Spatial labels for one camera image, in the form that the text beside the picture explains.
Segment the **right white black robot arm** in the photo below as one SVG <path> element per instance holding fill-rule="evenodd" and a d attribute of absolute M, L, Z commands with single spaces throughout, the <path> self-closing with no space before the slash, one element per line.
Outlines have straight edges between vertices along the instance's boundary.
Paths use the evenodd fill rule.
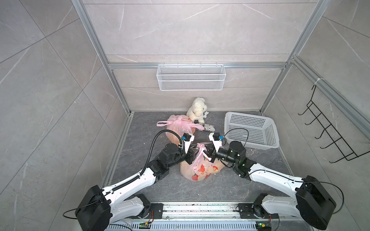
<path fill-rule="evenodd" d="M 227 162 L 239 177 L 265 184 L 285 194 L 260 194 L 251 207 L 256 217 L 288 215 L 302 218 L 318 230 L 327 229 L 336 203 L 323 187 L 324 182 L 309 175 L 299 178 L 264 167 L 246 156 L 246 149 L 239 141 L 231 142 L 228 149 L 216 147 L 215 143 L 207 144 L 205 148 L 212 162 L 216 159 Z"/>

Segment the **plain pink plastic bag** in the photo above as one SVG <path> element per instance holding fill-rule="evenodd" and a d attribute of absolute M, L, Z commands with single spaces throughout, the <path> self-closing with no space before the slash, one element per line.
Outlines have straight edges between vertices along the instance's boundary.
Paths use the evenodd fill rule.
<path fill-rule="evenodd" d="M 183 177 L 191 181 L 203 181 L 209 178 L 212 174 L 219 173 L 225 166 L 220 160 L 215 160 L 213 163 L 211 159 L 206 155 L 206 144 L 210 143 L 198 143 L 195 148 L 196 158 L 192 164 L 188 164 L 186 161 L 180 163 L 180 173 Z"/>

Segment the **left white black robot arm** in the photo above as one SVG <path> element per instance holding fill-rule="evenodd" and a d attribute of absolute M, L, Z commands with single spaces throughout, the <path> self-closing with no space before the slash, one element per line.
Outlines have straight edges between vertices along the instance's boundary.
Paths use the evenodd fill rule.
<path fill-rule="evenodd" d="M 198 150 L 191 145 L 185 153 L 175 144 L 167 144 L 145 169 L 133 176 L 105 188 L 91 187 L 75 211 L 81 229 L 103 231 L 120 219 L 146 214 L 149 202 L 134 194 L 165 178 L 170 167 L 183 161 L 192 164 Z"/>

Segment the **pink plastic bag with print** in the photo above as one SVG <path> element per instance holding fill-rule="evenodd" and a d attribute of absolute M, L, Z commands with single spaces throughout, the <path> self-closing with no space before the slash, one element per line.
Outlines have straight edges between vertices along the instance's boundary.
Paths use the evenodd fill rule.
<path fill-rule="evenodd" d="M 158 121 L 157 127 L 166 127 L 166 129 L 175 132 L 182 137 L 184 133 L 195 134 L 195 130 L 203 131 L 204 127 L 200 124 L 195 124 L 185 115 L 171 115 L 165 121 Z"/>

